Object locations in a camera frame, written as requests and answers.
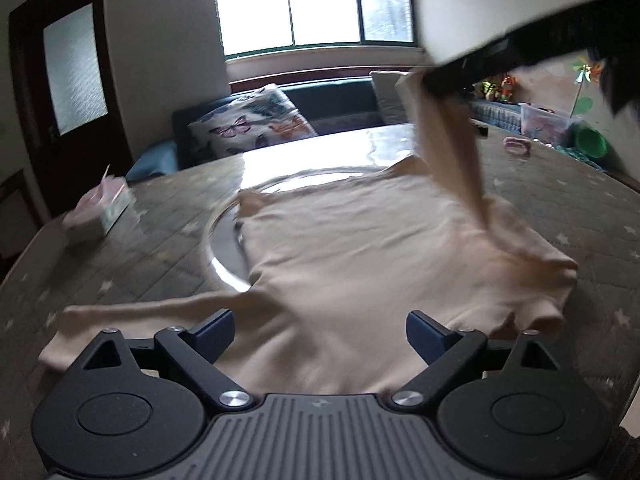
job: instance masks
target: frosted glass panel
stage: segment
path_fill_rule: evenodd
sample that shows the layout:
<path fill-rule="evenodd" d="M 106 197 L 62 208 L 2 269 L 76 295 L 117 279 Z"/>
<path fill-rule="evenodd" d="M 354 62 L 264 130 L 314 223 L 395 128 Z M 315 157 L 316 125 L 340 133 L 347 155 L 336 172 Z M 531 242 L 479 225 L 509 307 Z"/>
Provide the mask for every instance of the frosted glass panel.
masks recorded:
<path fill-rule="evenodd" d="M 60 134 L 107 113 L 89 4 L 44 29 L 44 53 Z"/>

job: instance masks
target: window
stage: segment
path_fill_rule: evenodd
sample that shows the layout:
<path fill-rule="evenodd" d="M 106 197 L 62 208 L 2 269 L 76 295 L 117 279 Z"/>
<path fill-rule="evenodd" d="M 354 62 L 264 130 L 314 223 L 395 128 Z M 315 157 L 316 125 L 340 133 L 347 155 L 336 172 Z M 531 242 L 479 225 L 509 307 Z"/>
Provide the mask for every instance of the window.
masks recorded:
<path fill-rule="evenodd" d="M 44 28 L 44 57 L 60 135 L 106 115 L 95 46 L 94 5 Z"/>
<path fill-rule="evenodd" d="M 411 0 L 217 0 L 225 55 L 327 44 L 414 44 Z"/>

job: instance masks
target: blue sofa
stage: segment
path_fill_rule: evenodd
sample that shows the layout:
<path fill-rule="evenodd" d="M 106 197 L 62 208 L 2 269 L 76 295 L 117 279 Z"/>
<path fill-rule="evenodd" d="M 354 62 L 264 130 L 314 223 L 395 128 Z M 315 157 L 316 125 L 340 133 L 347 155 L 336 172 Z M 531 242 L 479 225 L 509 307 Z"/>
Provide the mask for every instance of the blue sofa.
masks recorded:
<path fill-rule="evenodd" d="M 370 77 L 327 79 L 280 85 L 319 135 L 383 126 Z M 205 113 L 249 92 L 178 110 L 171 116 L 174 138 L 150 146 L 127 173 L 129 182 L 175 173 L 210 159 L 198 160 L 191 149 L 189 124 Z"/>

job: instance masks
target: white pillow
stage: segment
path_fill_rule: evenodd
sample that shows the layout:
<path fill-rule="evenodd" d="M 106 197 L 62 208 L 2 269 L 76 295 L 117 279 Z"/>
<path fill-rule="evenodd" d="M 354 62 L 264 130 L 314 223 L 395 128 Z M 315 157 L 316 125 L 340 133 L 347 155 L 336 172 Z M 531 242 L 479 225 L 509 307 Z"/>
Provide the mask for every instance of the white pillow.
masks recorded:
<path fill-rule="evenodd" d="M 385 124 L 408 123 L 406 111 L 396 90 L 396 83 L 408 72 L 373 70 L 369 73 L 373 91 L 376 93 L 378 109 Z"/>
<path fill-rule="evenodd" d="M 317 135 L 274 84 L 216 108 L 189 128 L 197 149 L 208 148 L 216 158 Z"/>

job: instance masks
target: plastic storage box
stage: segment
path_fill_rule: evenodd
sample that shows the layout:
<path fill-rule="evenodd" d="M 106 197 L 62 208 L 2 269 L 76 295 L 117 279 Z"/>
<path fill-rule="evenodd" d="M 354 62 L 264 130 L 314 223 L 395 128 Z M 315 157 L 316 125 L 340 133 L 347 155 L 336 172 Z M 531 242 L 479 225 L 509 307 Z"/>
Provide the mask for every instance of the plastic storage box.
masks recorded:
<path fill-rule="evenodd" d="M 552 146 L 567 146 L 570 134 L 567 132 L 574 120 L 559 114 L 552 114 L 521 104 L 522 134 L 529 139 L 538 139 Z"/>
<path fill-rule="evenodd" d="M 62 226 L 70 244 L 103 238 L 124 209 L 134 201 L 122 177 L 107 177 L 85 193 L 76 209 L 67 213 Z"/>

